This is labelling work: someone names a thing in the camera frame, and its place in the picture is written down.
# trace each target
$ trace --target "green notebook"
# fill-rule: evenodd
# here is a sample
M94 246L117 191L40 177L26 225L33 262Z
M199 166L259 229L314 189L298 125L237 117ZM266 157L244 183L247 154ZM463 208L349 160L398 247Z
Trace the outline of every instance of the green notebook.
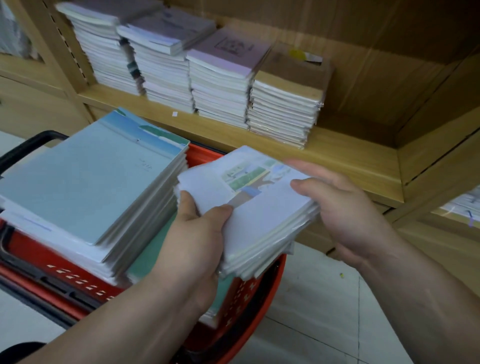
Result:
M167 232L172 225L173 220L177 216L177 212L168 220L168 222L163 226L162 230L152 239L152 241L147 245L144 251L138 256L138 258L133 262L130 268L127 270L127 277L133 282L139 282L143 277L145 277L152 270L155 265L160 249L162 248L163 241L167 236ZM230 286L233 281L233 274L220 279L218 281L218 288L216 291L215 300L208 309L211 313L217 313L222 307L223 301L230 289Z

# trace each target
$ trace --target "hand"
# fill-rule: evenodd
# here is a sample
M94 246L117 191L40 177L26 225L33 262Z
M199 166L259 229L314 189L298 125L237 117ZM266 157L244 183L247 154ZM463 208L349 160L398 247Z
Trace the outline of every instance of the hand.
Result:
M361 188L325 167L298 159L286 163L312 176L293 180L291 187L320 205L323 223L345 263L358 269L366 260L388 253L396 233Z
M163 243L154 271L183 291L205 313L215 299L218 285L216 268L223 252L222 227L233 207L223 205L197 214L195 201L180 192L177 217Z

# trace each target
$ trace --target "floor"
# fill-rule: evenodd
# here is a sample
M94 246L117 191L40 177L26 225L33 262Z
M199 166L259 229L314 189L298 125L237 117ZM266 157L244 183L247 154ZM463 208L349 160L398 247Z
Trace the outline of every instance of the floor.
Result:
M22 139L0 132L0 155ZM0 291L0 351L19 342L48 342L63 332ZM232 364L410 364L358 272L296 244L274 301Z

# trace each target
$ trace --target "shopping basket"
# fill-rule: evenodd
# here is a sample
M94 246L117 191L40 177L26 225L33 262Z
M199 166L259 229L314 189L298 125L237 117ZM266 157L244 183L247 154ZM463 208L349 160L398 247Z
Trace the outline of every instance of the shopping basket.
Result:
M47 142L66 138L58 132L47 131L25 141L0 157L0 175ZM221 151L192 142L187 162L193 167L222 155ZM197 324L173 362L228 363L265 315L280 283L285 261L282 255L259 279L241 282L218 329ZM1 279L31 296L30 300L36 304L47 304L50 315L66 314L62 322L85 317L123 291L0 220L0 283Z

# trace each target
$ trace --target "forearm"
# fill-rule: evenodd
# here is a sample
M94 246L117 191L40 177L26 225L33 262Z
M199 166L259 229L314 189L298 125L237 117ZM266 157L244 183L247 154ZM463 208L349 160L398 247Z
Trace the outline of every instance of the forearm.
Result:
M148 276L22 364L167 363L201 312L175 287Z
M394 231L359 267L415 363L476 363L480 298Z

